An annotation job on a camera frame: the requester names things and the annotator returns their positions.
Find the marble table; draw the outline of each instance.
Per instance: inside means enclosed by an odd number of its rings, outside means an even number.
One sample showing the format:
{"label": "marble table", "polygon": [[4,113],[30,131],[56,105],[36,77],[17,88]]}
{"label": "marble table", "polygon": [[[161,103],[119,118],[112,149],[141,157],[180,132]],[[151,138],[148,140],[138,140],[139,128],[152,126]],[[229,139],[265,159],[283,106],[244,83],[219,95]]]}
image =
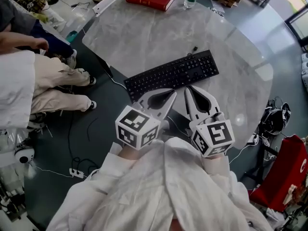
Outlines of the marble table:
{"label": "marble table", "polygon": [[[273,69],[238,29],[201,4],[186,10],[175,0],[166,12],[116,0],[93,23],[83,43],[127,77],[186,56],[194,46],[211,50],[219,75],[194,85],[212,94],[231,120],[238,149],[266,107]],[[173,109],[186,113],[184,88]]]}

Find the leg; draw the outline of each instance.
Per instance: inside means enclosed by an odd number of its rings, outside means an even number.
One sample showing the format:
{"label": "leg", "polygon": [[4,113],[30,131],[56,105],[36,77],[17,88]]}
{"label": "leg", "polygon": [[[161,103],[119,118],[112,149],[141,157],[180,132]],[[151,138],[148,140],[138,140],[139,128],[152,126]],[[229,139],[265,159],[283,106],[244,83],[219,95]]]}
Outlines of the leg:
{"label": "leg", "polygon": [[87,86],[90,83],[90,75],[88,72],[83,69],[71,69],[58,58],[48,58],[36,54],[34,68],[34,97],[56,86]]}
{"label": "leg", "polygon": [[31,114],[57,110],[86,111],[90,106],[91,100],[85,95],[73,95],[48,89],[32,100]]}
{"label": "leg", "polygon": [[40,24],[39,20],[37,20],[32,28],[30,35],[35,38],[44,38],[48,41],[49,44],[49,51],[51,53],[55,53],[58,55],[63,56],[64,58],[70,57],[74,51],[72,47],[63,41],[59,40],[53,34],[46,32],[42,25]]}

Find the power strip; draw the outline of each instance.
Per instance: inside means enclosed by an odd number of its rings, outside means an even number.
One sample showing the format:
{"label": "power strip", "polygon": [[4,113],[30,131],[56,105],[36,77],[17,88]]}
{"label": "power strip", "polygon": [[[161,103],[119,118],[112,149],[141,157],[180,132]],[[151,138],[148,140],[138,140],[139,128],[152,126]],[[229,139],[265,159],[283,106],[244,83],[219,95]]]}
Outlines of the power strip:
{"label": "power strip", "polygon": [[82,178],[84,177],[84,173],[82,171],[70,168],[69,169],[69,174],[73,177],[78,177],[78,178]]}

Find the keyboard cable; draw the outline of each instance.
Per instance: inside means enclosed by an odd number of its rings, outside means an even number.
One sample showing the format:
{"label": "keyboard cable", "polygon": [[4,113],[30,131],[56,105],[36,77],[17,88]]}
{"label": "keyboard cable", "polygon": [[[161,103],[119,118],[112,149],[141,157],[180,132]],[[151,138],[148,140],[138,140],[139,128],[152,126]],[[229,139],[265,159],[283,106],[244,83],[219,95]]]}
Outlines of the keyboard cable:
{"label": "keyboard cable", "polygon": [[125,86],[123,86],[123,85],[120,84],[120,83],[115,82],[114,79],[111,78],[111,76],[110,76],[107,72],[106,72],[106,74],[109,76],[109,78],[110,78],[115,84],[120,85],[120,86],[123,87],[125,90],[127,90]]}

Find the keyboard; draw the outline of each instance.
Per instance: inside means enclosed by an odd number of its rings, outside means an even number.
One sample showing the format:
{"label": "keyboard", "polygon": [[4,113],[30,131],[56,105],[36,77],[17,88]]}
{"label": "keyboard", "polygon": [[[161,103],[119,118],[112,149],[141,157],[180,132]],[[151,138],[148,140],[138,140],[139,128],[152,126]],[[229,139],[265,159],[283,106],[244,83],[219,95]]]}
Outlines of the keyboard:
{"label": "keyboard", "polygon": [[211,51],[207,50],[147,70],[124,80],[124,84],[133,103],[150,90],[178,89],[218,74]]}

